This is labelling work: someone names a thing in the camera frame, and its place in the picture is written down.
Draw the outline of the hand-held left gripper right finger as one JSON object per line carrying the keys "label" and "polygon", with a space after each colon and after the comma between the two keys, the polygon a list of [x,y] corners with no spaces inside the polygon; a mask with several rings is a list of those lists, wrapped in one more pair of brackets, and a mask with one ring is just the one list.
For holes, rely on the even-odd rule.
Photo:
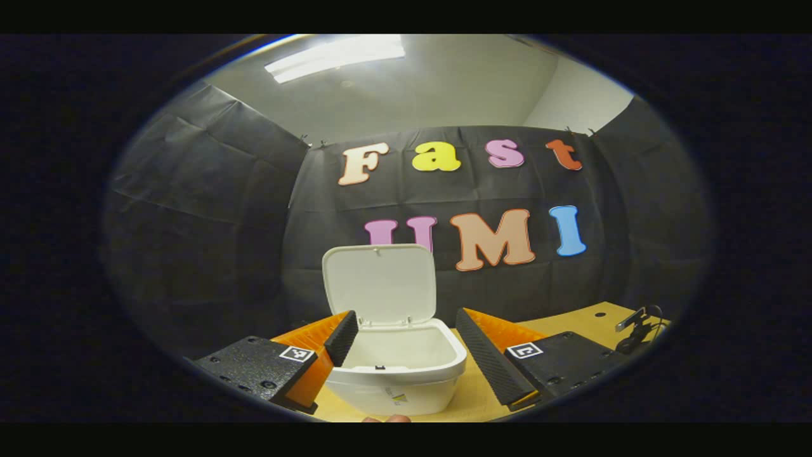
{"label": "hand-held left gripper right finger", "polygon": [[456,313],[456,329],[499,404],[510,411],[574,394],[629,361],[572,331],[546,336],[469,308]]}

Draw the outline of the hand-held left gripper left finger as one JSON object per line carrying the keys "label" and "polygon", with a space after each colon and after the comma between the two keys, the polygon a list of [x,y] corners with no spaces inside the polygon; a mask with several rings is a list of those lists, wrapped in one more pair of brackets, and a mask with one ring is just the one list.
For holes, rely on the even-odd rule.
{"label": "hand-held left gripper left finger", "polygon": [[353,310],[274,338],[246,336],[193,363],[243,395],[313,414],[334,368],[342,366],[358,334]]}

